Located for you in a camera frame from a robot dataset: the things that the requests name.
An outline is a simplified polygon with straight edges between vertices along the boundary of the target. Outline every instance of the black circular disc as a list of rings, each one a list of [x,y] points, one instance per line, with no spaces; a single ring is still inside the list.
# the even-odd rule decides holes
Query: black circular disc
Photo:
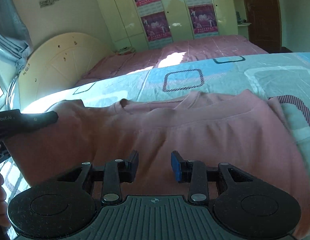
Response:
[[[59,238],[86,227],[95,215],[94,199],[75,183],[47,182],[14,197],[8,215],[18,234]]]
[[[298,202],[267,183],[256,188],[250,183],[237,183],[216,199],[216,218],[247,239],[279,239],[292,232],[301,216]]]

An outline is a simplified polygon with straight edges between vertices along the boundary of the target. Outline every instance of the headboard decoration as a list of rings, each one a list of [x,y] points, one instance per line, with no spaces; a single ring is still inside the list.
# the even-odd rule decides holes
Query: headboard decoration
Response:
[[[21,110],[44,96],[73,87],[102,58],[114,53],[84,33],[65,33],[42,44],[19,77]]]

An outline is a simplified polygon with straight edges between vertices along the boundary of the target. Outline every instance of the light blue bed sheet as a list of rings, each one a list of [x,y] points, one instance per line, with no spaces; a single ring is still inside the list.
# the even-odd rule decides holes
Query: light blue bed sheet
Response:
[[[310,110],[310,53],[223,57],[140,71],[46,96],[23,112],[41,113],[63,99],[82,99],[85,106],[104,107],[122,98],[160,101],[190,90],[235,95],[245,89],[264,99],[293,95]],[[310,175],[310,126],[295,105],[282,107]]]

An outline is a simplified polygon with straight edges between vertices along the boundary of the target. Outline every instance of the bed sheet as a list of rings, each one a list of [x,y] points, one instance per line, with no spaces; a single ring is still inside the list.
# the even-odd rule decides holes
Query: bed sheet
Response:
[[[64,99],[104,107],[122,98],[147,102],[177,98],[190,90],[235,95],[245,89],[264,99],[279,97],[310,176],[310,53],[222,57],[154,68],[46,96],[23,113],[42,113]]]
[[[179,41],[144,52],[122,56],[110,56],[98,62],[84,74],[75,86],[141,71],[162,68],[218,57],[267,54],[266,51],[240,35],[206,37],[191,41]]]

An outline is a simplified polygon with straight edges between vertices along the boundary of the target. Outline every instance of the gray curtain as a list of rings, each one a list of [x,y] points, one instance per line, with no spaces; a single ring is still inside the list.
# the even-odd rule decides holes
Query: gray curtain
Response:
[[[18,15],[13,0],[0,0],[0,60],[12,65],[16,70],[16,76],[8,89],[7,106],[10,104],[12,89],[16,88],[18,75],[32,52],[33,45],[28,29]]]

